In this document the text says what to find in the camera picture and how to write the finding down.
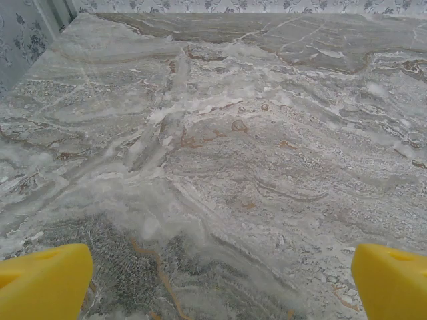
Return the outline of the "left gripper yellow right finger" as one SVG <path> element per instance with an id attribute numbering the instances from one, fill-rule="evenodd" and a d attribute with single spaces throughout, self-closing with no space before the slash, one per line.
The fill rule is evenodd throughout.
<path id="1" fill-rule="evenodd" d="M 370 320 L 426 319 L 426 256 L 361 243 L 352 277 Z"/>

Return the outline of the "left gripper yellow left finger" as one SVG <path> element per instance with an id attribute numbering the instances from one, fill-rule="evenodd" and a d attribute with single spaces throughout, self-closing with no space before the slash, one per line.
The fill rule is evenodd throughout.
<path id="1" fill-rule="evenodd" d="M 87 245 L 74 243 L 1 262 L 2 319 L 78 318 L 93 275 Z"/>

